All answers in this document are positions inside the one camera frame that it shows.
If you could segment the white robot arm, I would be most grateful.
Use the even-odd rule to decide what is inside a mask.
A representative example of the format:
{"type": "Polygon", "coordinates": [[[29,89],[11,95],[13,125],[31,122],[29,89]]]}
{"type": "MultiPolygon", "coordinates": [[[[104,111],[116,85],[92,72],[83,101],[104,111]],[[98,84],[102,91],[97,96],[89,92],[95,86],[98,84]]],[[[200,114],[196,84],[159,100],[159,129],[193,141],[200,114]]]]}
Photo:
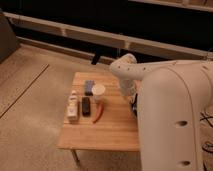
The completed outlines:
{"type": "Polygon", "coordinates": [[[142,171],[204,171],[200,113],[213,105],[213,61],[110,64],[124,95],[137,96],[142,171]]]}

